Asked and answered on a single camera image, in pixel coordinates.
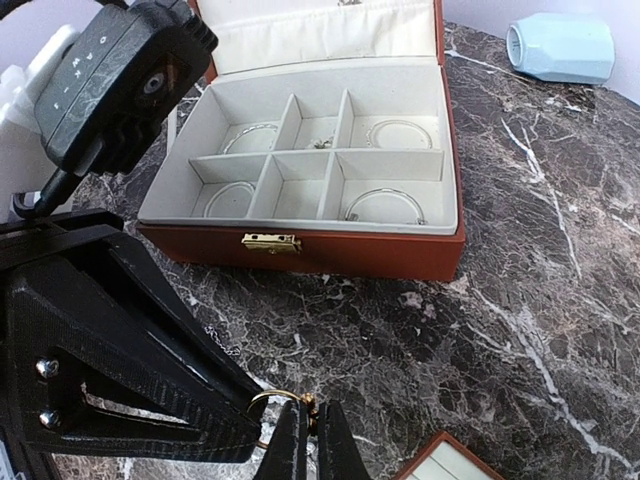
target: gold clasp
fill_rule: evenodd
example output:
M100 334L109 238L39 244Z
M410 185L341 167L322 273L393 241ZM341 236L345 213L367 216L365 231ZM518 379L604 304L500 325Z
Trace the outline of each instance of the gold clasp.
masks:
M242 244L249 250L266 252L272 255L278 253L302 253L302 241L296 240L295 235L246 233L242 239Z

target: white robot part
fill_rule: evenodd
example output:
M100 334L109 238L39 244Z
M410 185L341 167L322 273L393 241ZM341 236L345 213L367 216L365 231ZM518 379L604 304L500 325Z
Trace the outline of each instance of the white robot part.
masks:
M55 170L40 141L34 105L78 35L70 25L61 27L26 70L12 65L0 75L0 224L12 217L14 193L39 191ZM70 202L63 206L69 209Z

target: marble surface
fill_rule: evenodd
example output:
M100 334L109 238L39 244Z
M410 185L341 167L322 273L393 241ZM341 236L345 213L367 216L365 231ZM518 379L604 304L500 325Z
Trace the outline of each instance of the marble surface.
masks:
M447 48L468 231L455 282L186 266L145 244L259 382L343 402L375 479L441 429L507 479L638 479L640 109L515 75L503 41L467 28L447 25ZM137 235L164 148L78 204ZM65 479L244 480L260 456L57 460Z

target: jewelry box compartment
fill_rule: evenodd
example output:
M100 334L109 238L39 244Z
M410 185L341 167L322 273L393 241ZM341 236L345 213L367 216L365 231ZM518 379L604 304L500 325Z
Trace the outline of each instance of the jewelry box compartment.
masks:
M227 77L185 123L143 223L455 234L440 66L344 60Z

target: gold hoop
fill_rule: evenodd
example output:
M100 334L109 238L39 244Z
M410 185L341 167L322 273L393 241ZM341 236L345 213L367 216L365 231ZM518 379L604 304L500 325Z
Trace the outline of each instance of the gold hoop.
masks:
M258 402L260 402L261 400L266 400L269 397L285 397L290 400L294 400L296 402L303 401L303 399L298 395L296 395L295 393L291 393L286 390L265 390L264 392L260 392L258 395L256 395L251 399L251 402L247 407L247 413L249 413L251 409L255 407ZM262 448L263 450L266 450L267 448L269 448L269 444L264 443L261 440L258 440L258 447Z

